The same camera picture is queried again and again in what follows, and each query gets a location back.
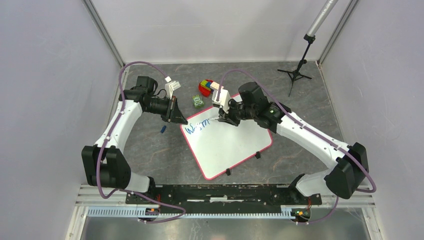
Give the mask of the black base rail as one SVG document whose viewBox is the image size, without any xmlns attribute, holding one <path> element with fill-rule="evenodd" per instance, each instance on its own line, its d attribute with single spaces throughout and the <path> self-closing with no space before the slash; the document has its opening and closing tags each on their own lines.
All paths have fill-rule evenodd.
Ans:
<svg viewBox="0 0 424 240">
<path fill-rule="evenodd" d="M 319 193 L 302 195 L 287 184 L 163 184 L 146 193 L 147 197 L 168 204 L 162 214 L 277 214 L 281 206 L 297 208 L 321 205 Z"/>
</svg>

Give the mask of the white board with pink rim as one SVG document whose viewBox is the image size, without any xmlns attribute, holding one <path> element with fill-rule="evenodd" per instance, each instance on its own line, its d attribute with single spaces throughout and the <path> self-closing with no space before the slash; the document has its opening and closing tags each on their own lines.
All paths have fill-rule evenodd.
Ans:
<svg viewBox="0 0 424 240">
<path fill-rule="evenodd" d="M 242 120 L 238 126 L 208 120 L 218 115 L 218 108 L 210 106 L 188 117 L 188 124 L 180 125 L 206 180 L 215 179 L 273 144 L 271 132 L 253 120 Z"/>
</svg>

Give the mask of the colourful toy block stack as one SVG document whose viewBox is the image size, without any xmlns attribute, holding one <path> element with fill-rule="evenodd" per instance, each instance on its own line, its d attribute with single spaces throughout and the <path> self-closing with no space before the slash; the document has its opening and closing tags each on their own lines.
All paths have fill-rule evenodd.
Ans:
<svg viewBox="0 0 424 240">
<path fill-rule="evenodd" d="M 210 79 L 204 79 L 198 84 L 198 90 L 202 96 L 208 98 L 215 90 L 218 90 L 220 84 Z"/>
</svg>

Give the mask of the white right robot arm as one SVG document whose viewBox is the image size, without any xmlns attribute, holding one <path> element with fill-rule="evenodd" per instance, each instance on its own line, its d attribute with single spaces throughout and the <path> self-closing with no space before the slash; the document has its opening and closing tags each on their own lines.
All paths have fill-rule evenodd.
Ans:
<svg viewBox="0 0 424 240">
<path fill-rule="evenodd" d="M 334 139 L 302 120 L 280 102 L 269 101 L 256 82 L 238 89 L 241 101 L 234 100 L 225 89 L 215 90 L 212 103 L 218 108 L 218 121 L 238 126 L 253 120 L 261 128 L 286 137 L 316 156 L 326 170 L 301 174 L 289 189 L 289 199 L 302 204 L 314 194 L 334 194 L 350 199 L 369 173 L 366 148 L 356 142 L 349 145 Z"/>
</svg>

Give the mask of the green frog toy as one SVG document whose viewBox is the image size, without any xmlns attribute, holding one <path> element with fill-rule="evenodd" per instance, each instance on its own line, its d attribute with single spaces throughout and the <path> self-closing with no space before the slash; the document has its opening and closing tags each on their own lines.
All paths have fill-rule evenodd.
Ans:
<svg viewBox="0 0 424 240">
<path fill-rule="evenodd" d="M 200 95 L 195 95 L 192 97 L 193 105 L 196 109 L 203 108 L 205 103 Z"/>
</svg>

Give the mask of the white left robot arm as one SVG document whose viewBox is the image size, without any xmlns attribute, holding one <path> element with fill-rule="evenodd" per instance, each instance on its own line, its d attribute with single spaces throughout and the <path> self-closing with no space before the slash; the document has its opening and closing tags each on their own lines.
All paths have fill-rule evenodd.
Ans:
<svg viewBox="0 0 424 240">
<path fill-rule="evenodd" d="M 180 83 L 170 77 L 165 80 L 166 95 L 163 98 L 156 94 L 158 82 L 148 76 L 139 76 L 136 85 L 125 89 L 119 96 L 116 112 L 106 130 L 94 145 L 86 145 L 81 151 L 90 186 L 138 192 L 137 196 L 145 204 L 156 200 L 153 179 L 132 172 L 124 148 L 134 124 L 143 113 L 159 115 L 166 123 L 188 124 L 178 107 L 177 97 L 173 95 Z"/>
</svg>

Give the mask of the black tripod stand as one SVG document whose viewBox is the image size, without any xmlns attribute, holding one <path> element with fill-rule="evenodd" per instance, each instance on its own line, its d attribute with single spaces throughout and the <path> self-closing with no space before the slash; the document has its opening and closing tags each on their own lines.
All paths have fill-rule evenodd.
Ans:
<svg viewBox="0 0 424 240">
<path fill-rule="evenodd" d="M 288 93 L 289 97 L 291 96 L 293 86 L 294 86 L 294 83 L 296 81 L 303 79 L 303 78 L 308 79 L 308 80 L 312 79 L 311 77 L 302 74 L 300 72 L 300 70 L 301 70 L 302 66 L 305 65 L 308 62 L 306 60 L 306 55 L 307 55 L 311 45 L 316 40 L 317 31 L 322 26 L 323 22 L 326 20 L 326 18 L 328 17 L 330 12 L 333 10 L 333 8 L 337 4 L 337 2 L 338 2 L 338 0 L 327 0 L 325 2 L 325 4 L 323 5 L 323 7 L 321 8 L 321 10 L 319 11 L 319 13 L 317 14 L 314 21 L 312 22 L 309 29 L 306 31 L 303 39 L 305 41 L 307 41 L 307 47 L 306 47 L 306 49 L 305 49 L 305 51 L 302 55 L 302 58 L 298 62 L 296 69 L 294 69 L 294 70 L 277 69 L 278 72 L 286 73 L 288 75 L 289 79 L 290 79 L 291 86 L 290 86 L 290 90 L 289 90 L 289 93 Z"/>
</svg>

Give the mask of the blue marker cap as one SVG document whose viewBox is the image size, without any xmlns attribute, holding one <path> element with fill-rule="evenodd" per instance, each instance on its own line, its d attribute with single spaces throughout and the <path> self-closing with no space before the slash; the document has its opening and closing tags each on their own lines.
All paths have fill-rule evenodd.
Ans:
<svg viewBox="0 0 424 240">
<path fill-rule="evenodd" d="M 166 128 L 167 128 L 167 126 L 166 126 L 166 125 L 164 125 L 164 126 L 161 128 L 160 133 L 161 133 L 161 134 L 163 134 L 163 133 L 165 132 Z"/>
</svg>

